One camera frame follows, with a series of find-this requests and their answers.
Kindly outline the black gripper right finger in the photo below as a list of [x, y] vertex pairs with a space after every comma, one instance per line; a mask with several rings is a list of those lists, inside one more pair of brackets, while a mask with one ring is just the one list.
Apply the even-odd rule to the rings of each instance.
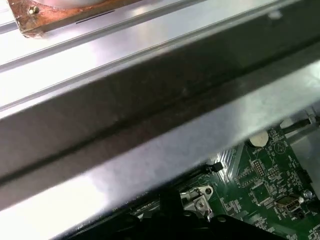
[[185, 211], [178, 192], [169, 193], [171, 240], [281, 240], [282, 237], [228, 215], [207, 221]]

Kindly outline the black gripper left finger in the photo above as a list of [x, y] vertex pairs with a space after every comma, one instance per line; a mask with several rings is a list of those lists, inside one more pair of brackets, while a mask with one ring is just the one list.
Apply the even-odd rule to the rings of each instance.
[[175, 238], [175, 193], [159, 194], [160, 209], [136, 225], [117, 230], [111, 240], [173, 240]]

